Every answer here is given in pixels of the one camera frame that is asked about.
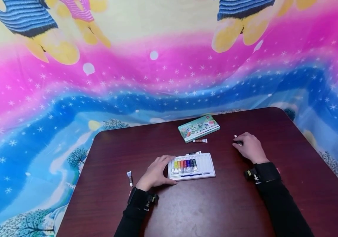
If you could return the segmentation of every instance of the dark red table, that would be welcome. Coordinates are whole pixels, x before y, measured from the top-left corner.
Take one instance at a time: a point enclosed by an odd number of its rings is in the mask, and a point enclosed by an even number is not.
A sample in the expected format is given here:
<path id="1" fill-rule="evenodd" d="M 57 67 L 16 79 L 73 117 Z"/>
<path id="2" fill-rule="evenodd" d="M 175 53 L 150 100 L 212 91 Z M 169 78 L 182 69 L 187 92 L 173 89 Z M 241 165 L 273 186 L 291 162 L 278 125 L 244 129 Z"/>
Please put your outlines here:
<path id="1" fill-rule="evenodd" d="M 191 121 L 100 132 L 59 230 L 58 237 L 113 236 L 134 184 L 161 155 L 210 152 L 216 177 L 179 182 L 157 190 L 160 200 L 141 236 L 274 236 L 264 203 L 242 172 L 246 162 L 232 147 L 234 134 L 250 132 L 276 164 L 315 236 L 338 236 L 338 178 L 278 108 L 214 116 L 221 130 L 208 143 L 185 144 L 177 130 Z"/>

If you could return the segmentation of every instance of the blue striped shirt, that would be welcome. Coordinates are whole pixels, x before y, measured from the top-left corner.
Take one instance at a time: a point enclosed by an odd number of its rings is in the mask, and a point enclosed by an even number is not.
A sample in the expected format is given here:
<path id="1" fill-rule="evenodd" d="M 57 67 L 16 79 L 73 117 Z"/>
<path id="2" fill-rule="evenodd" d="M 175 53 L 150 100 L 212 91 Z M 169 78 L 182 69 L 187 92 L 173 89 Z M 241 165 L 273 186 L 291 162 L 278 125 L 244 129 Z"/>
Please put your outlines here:
<path id="1" fill-rule="evenodd" d="M 273 6 L 275 0 L 220 0 L 218 20 L 224 18 L 245 18 L 266 7 Z"/>
<path id="2" fill-rule="evenodd" d="M 0 10 L 0 21 L 13 33 L 34 37 L 58 28 L 44 0 L 4 0 L 6 12 Z"/>

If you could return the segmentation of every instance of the white plastic tray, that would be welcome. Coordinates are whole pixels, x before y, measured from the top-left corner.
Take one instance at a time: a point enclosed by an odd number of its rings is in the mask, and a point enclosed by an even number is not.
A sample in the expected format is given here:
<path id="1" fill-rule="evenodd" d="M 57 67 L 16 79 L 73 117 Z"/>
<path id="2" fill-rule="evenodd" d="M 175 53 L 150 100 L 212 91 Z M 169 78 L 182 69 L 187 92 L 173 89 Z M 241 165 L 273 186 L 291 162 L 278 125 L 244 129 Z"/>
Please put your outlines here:
<path id="1" fill-rule="evenodd" d="M 172 170 L 174 170 L 174 162 L 182 161 L 182 160 L 191 160 L 191 159 L 196 160 L 197 167 L 198 167 L 197 172 L 172 174 Z M 173 179 L 176 181 L 215 177 L 216 174 L 214 170 L 214 164 L 212 163 L 211 154 L 203 153 L 203 154 L 197 154 L 197 155 L 184 155 L 184 156 L 176 157 L 172 162 L 168 164 L 168 176 L 169 176 L 169 179 Z"/>

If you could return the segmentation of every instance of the green paint box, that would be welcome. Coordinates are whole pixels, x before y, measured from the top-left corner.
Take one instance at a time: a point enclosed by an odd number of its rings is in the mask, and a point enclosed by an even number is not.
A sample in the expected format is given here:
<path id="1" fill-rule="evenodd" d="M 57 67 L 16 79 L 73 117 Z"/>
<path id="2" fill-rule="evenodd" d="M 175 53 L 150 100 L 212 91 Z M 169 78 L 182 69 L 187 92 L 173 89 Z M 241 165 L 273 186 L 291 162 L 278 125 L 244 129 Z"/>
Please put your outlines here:
<path id="1" fill-rule="evenodd" d="M 217 124 L 211 115 L 205 115 L 178 127 L 186 143 L 192 142 L 219 129 L 219 124 Z"/>

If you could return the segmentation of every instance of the paint set box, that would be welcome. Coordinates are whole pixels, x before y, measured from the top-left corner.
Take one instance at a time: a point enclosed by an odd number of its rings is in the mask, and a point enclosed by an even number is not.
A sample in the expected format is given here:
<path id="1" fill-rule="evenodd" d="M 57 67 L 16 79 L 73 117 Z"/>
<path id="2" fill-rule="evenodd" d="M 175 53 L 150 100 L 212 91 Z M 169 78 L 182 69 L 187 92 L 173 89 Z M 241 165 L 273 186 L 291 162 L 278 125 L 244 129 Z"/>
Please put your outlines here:
<path id="1" fill-rule="evenodd" d="M 176 157 L 168 164 L 168 178 L 176 181 L 216 177 L 210 153 Z"/>
<path id="2" fill-rule="evenodd" d="M 219 124 L 217 124 L 211 115 L 205 115 L 178 127 L 178 130 L 186 143 L 219 129 Z"/>

